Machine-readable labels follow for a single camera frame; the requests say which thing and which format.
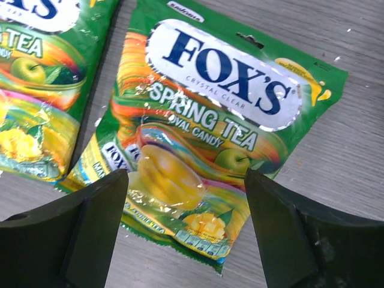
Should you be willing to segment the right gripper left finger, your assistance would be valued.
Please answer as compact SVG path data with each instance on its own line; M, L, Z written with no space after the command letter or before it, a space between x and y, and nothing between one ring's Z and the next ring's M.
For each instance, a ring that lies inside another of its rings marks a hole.
M1 287L104 287L128 188L118 169L1 222Z

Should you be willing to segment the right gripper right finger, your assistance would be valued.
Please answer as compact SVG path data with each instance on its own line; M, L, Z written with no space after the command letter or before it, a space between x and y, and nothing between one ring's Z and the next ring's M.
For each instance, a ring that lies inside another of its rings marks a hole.
M298 194L248 169L244 179L268 287L382 287L383 222Z

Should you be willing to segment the green tea snack packet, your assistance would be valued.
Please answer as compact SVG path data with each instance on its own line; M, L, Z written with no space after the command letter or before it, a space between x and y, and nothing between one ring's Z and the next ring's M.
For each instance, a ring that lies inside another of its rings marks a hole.
M68 171L116 1L1 1L1 169Z

